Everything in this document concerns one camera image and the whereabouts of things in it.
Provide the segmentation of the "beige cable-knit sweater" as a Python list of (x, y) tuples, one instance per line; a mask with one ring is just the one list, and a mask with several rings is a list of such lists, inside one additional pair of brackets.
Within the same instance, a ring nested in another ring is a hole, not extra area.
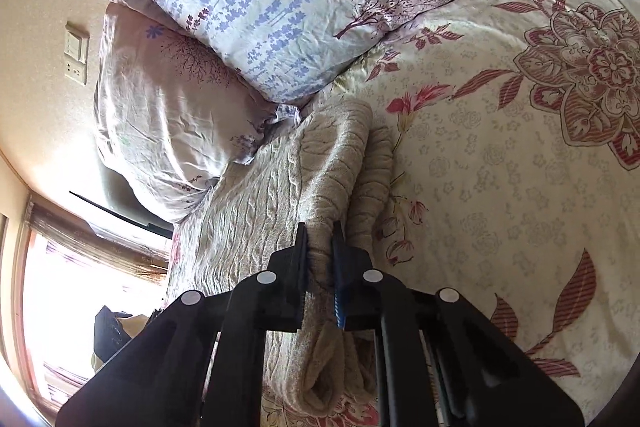
[(267, 389), (290, 409), (326, 416), (349, 397), (372, 401), (372, 343), (335, 323), (331, 236), (342, 222), (346, 242), (370, 251), (373, 228), (390, 195), (392, 138), (358, 98), (332, 98), (294, 130), (262, 146), (248, 165), (232, 164), (178, 223), (166, 283), (167, 301), (183, 291), (230, 291), (266, 269), (308, 234), (309, 286), (295, 334), (270, 333)]

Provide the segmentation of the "dark bedside table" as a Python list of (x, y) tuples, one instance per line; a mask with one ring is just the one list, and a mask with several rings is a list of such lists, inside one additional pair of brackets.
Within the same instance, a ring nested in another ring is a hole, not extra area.
[(147, 210), (121, 174), (106, 167), (99, 154), (96, 154), (94, 165), (96, 174), (89, 187), (70, 191), (70, 195), (128, 225), (171, 239), (174, 226)]

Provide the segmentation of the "lower lavender print pillow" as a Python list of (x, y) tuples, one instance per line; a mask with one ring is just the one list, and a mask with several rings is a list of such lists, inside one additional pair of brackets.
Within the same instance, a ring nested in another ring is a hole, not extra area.
[(198, 40), (125, 5), (104, 15), (96, 148), (140, 204), (177, 223), (231, 164), (247, 165), (297, 108), (265, 100)]

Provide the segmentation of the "floral bed quilt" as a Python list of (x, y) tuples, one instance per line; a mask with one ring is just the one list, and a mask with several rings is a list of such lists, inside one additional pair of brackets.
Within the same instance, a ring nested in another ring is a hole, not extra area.
[(639, 354), (639, 0), (457, 0), (326, 94), (390, 130), (375, 262), (456, 288), (597, 424)]

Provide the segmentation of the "window with wooden frame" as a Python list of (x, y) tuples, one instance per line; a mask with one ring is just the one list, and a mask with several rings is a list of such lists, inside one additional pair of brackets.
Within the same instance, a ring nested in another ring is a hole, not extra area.
[(14, 263), (13, 332), (29, 396), (52, 416), (91, 378), (102, 308), (149, 317), (160, 307), (170, 240), (121, 223), (114, 231), (31, 200)]

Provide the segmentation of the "white wall switch plate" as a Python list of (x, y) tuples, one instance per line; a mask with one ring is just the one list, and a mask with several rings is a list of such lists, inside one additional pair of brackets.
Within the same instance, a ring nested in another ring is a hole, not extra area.
[(81, 86), (87, 84), (89, 35), (72, 25), (65, 25), (63, 64), (64, 76)]

